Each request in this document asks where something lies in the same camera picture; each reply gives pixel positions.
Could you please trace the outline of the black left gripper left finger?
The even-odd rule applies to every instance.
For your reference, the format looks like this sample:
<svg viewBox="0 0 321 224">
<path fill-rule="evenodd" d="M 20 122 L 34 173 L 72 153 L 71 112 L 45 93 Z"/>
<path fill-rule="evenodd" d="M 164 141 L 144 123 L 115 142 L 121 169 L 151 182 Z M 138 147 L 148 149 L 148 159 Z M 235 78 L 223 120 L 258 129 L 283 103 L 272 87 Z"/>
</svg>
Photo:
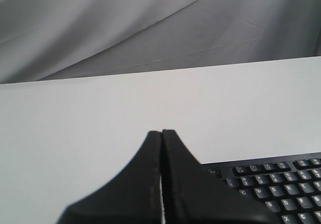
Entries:
<svg viewBox="0 0 321 224">
<path fill-rule="evenodd" d="M 69 205 L 58 223 L 162 223 L 160 132 L 148 132 L 131 161 L 107 184 Z"/>
</svg>

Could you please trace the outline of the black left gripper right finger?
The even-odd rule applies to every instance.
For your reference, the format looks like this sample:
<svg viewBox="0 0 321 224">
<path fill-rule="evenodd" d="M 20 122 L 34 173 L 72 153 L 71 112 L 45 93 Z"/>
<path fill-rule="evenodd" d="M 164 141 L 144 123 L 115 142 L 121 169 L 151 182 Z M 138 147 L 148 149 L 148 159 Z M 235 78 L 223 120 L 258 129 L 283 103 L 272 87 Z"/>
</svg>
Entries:
<svg viewBox="0 0 321 224">
<path fill-rule="evenodd" d="M 276 223 L 265 205 L 204 170 L 174 130 L 164 130 L 162 137 L 166 223 Z"/>
</svg>

